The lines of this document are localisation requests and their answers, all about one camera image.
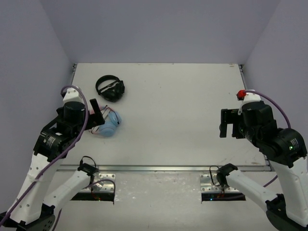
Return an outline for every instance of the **robotic arm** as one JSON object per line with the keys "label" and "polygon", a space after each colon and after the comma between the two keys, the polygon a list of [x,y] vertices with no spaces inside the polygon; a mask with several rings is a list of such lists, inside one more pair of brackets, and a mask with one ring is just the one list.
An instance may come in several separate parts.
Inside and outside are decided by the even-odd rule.
{"label": "robotic arm", "polygon": [[98,169],[82,163],[67,182],[46,196],[56,170],[66,158],[66,150],[78,141],[83,128],[87,130],[105,123],[96,100],[90,100],[94,114],[89,115],[79,93],[79,89],[68,88],[63,94],[64,106],[57,109],[58,116],[41,131],[34,147],[30,169],[15,200],[19,204],[15,209],[15,203],[11,206],[8,210],[13,209],[11,214],[0,214],[0,224],[5,227],[21,231],[47,231],[62,207],[80,190],[93,183]]}
{"label": "robotic arm", "polygon": [[276,170],[283,194],[258,185],[238,168],[227,164],[217,171],[221,186],[231,186],[252,199],[280,231],[308,231],[307,150],[303,137],[291,128],[277,128],[272,109],[250,91],[240,91],[239,109],[222,109],[220,137],[233,124],[232,136],[248,139],[259,148]]}

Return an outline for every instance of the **red connector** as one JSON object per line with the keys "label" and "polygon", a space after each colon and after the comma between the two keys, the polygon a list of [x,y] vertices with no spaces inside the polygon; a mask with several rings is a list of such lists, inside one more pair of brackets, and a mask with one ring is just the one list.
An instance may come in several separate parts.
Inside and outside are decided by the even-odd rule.
{"label": "red connector", "polygon": [[237,96],[237,99],[238,99],[238,100],[244,100],[244,97],[246,96],[245,90],[240,90],[240,91],[236,94],[236,96]]}

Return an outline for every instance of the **gray wall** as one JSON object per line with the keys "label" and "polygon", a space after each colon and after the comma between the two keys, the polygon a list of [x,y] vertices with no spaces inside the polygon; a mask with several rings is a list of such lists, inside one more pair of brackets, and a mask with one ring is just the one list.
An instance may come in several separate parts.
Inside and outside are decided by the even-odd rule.
{"label": "gray wall", "polygon": [[0,1],[0,212],[20,190],[71,67],[38,0]]}
{"label": "gray wall", "polygon": [[41,0],[71,61],[243,64],[280,0]]}
{"label": "gray wall", "polygon": [[[274,98],[308,141],[308,1],[282,0],[251,53],[249,88]],[[280,125],[285,123],[279,113]]]}

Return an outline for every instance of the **black headphones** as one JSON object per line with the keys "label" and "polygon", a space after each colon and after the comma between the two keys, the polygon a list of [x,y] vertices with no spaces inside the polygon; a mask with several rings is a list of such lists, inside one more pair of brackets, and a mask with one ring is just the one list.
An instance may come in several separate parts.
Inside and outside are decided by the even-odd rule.
{"label": "black headphones", "polygon": [[[108,84],[106,87],[103,87],[101,89],[98,89],[98,87],[101,85],[101,83],[107,81],[107,80],[115,80],[111,84]],[[125,87],[122,80],[120,80],[118,77],[112,76],[112,75],[106,75],[103,77],[100,77],[96,84],[95,88],[97,93],[102,96],[104,99],[115,103],[119,99],[121,99]]]}

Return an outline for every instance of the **black cable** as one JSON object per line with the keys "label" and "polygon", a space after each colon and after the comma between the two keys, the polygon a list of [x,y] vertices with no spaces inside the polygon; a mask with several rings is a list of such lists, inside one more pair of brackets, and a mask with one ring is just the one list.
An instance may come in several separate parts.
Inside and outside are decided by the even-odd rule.
{"label": "black cable", "polygon": [[219,186],[221,186],[221,184],[219,184],[219,185],[215,185],[215,184],[214,184],[211,167],[216,167],[216,168],[218,168],[218,169],[219,169],[219,167],[216,166],[216,165],[210,166],[210,176],[211,176],[212,184],[213,184],[214,186],[216,186],[216,187],[219,187]]}
{"label": "black cable", "polygon": [[79,162],[79,165],[82,165],[82,164],[83,164],[83,158],[89,158],[89,159],[91,159],[91,160],[93,161],[93,163],[94,163],[94,166],[97,168],[97,165],[96,165],[95,160],[93,160],[92,157],[87,156],[87,155],[84,155],[84,156],[81,158],[81,160],[80,160],[80,162]]}

